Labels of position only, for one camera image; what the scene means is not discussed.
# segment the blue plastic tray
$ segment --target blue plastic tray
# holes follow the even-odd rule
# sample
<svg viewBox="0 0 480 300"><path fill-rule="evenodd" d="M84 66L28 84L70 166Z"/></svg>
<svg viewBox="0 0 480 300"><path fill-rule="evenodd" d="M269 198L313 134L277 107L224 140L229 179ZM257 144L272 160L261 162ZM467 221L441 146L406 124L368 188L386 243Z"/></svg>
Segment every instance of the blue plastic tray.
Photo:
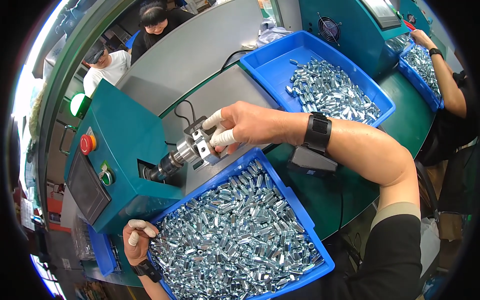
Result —
<svg viewBox="0 0 480 300"><path fill-rule="evenodd" d="M297 66L290 63L290 59L307 63L311 56L340 66L352 82L377 105L383 115L372 124L373 127L393 114L395 103L375 81L345 55L306 31L297 31L273 41L243 56L240 61L286 111L302 112L299 98L287 94L285 86L291 86L290 78L297 69Z"/></svg>
<svg viewBox="0 0 480 300"><path fill-rule="evenodd" d="M425 102L430 106L432 111L437 111L438 108L444 108L444 101L443 99L439 100L435 94L433 93L432 89L428 86L428 84L423 80L423 78L415 71L409 64L403 59L403 57L407 54L408 51L414 46L415 44L411 44L402 53L400 53L400 59L398 61L398 70L410 81L410 83L417 89L420 95L423 97Z"/></svg>
<svg viewBox="0 0 480 300"><path fill-rule="evenodd" d="M106 234L96 233L89 224L87 224L87 228L100 273L103 277L107 277L117 267L110 241Z"/></svg>
<svg viewBox="0 0 480 300"><path fill-rule="evenodd" d="M275 185L277 186L278 190L282 193L282 195L285 197L290 207L293 209L293 211L297 215L297 218L299 219L302 226L307 231L316 249L322 255L323 259L325 259L325 262L323 264L312 269L312 271L310 271L309 273L300 276L300 280L287 283L287 285L285 285L284 288L280 289L275 294L265 293L263 295L253 296L248 298L249 300L266 300L268 298L277 297L287 292L301 288L304 285L307 285L312 281L319 279L320 277L332 271L335 268L335 264L332 258L330 257L330 255L328 255L327 250L322 245L322 242L318 238L317 234L313 230L313 227L315 227L315 224L313 223L310 216L307 214L307 211L305 210L303 205L300 203L300 201L298 200L298 198L296 197L292 189L290 187L286 187L285 184L283 184L282 180L277 175L272 165L267 160L267 158L265 157L264 153L261 151L260 148L253 148L247 153L245 153L244 155L242 155L239 159L237 159L228 167L223 169L220 173L213 176L209 181L207 181L206 183L201 185L199 188L197 188L196 190L194 190L193 192L185 196L185 198L183 198L182 200L178 201L177 203L169 207L167 210L162 212L159 216L155 217L152 223L154 224L155 222L162 220L167 214L177 210L177 208L179 208L180 205L187 203L192 198L199 197L205 191L210 189L216 189L217 186L219 186L219 184L227 182L229 176L240 175L241 170L245 169L248 166L248 164L256 158L260 161L260 163L262 163L262 166L270 175ZM150 251L148 252L148 259L151 260ZM162 284L163 288L168 293L170 298L175 300L176 297L173 295L171 289L168 287L168 285L164 282L163 279L160 281L160 283Z"/></svg>

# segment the emergency stop button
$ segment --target emergency stop button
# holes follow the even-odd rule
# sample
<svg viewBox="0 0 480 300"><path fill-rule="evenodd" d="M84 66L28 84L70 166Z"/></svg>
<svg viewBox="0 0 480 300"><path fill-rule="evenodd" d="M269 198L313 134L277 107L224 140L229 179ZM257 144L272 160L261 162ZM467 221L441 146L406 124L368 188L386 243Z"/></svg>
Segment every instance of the emergency stop button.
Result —
<svg viewBox="0 0 480 300"><path fill-rule="evenodd" d="M83 134L80 138L80 150L84 155L88 155L90 152L95 150L96 140L95 137L88 134Z"/></svg>

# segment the teal machine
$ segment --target teal machine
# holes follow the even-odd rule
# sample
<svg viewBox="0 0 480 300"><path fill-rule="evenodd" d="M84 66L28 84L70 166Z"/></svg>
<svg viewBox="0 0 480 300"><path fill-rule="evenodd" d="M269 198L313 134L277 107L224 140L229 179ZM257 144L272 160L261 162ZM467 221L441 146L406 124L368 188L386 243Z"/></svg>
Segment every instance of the teal machine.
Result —
<svg viewBox="0 0 480 300"><path fill-rule="evenodd" d="M400 12L403 18L409 21L415 28L423 30L428 36L431 35L430 25L432 18L427 18L425 13L417 5L417 0L401 0Z"/></svg>
<svg viewBox="0 0 480 300"><path fill-rule="evenodd" d="M185 163L220 160L209 143L214 129L203 132L199 123L169 152L162 120L105 80L87 103L64 177L97 233L119 234L132 218L151 219L183 197L168 179Z"/></svg>
<svg viewBox="0 0 480 300"><path fill-rule="evenodd" d="M371 78L392 69L408 40L401 15L384 0L299 0L303 29L342 52Z"/></svg>

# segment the wristwatch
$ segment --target wristwatch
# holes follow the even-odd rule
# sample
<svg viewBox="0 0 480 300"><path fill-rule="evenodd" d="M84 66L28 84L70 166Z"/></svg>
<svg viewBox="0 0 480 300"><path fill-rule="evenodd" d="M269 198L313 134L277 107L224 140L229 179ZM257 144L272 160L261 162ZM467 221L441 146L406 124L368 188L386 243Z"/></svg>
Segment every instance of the wristwatch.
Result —
<svg viewBox="0 0 480 300"><path fill-rule="evenodd" d="M437 49L437 48L432 48L430 49L430 51L428 51L428 53L430 54L430 57L432 57L433 54L440 54L442 56L442 58L445 60L444 58L444 55L442 54L442 52Z"/></svg>
<svg viewBox="0 0 480 300"><path fill-rule="evenodd" d="M302 146L324 154L330 140L332 122L320 112L312 112L308 118L307 132Z"/></svg>
<svg viewBox="0 0 480 300"><path fill-rule="evenodd" d="M137 276L147 275L153 282L158 282L162 279L162 275L157 271L152 265L152 263L145 259L140 262L138 265L130 265L132 271Z"/></svg>

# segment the person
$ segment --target person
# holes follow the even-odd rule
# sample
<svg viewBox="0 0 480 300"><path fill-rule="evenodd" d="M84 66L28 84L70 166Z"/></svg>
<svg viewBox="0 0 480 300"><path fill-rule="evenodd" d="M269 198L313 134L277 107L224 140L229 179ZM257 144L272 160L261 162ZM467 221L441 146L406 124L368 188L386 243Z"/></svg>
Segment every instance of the person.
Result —
<svg viewBox="0 0 480 300"><path fill-rule="evenodd" d="M435 43L422 30L417 29L410 34L416 44L428 51L437 49ZM453 72L440 53L432 54L431 57L445 108L437 111L418 154L418 160L424 166L433 166L449 159L457 148L470 143L478 135L478 100L465 71Z"/></svg>
<svg viewBox="0 0 480 300"><path fill-rule="evenodd" d="M132 63L135 63L156 42L163 39L173 29L195 15L180 8L166 10L159 2L151 2L140 8L140 26L143 27L132 45Z"/></svg>
<svg viewBox="0 0 480 300"><path fill-rule="evenodd" d="M84 77L85 95L91 97L100 80L115 85L130 68L132 57L124 50L108 53L102 42L96 41L84 58L90 67Z"/></svg>
<svg viewBox="0 0 480 300"><path fill-rule="evenodd" d="M205 120L217 125L210 143L235 151L239 143L305 141L311 114L289 113L237 102ZM322 277L322 299L415 299L420 263L420 197L417 172L410 152L388 134L348 120L329 119L326 150L335 161L380 186L378 211L371 225L363 263L347 278L340 268ZM152 224L130 221L123 229L125 255L131 264L146 258L148 237L158 233ZM158 283L140 278L153 300L168 299Z"/></svg>

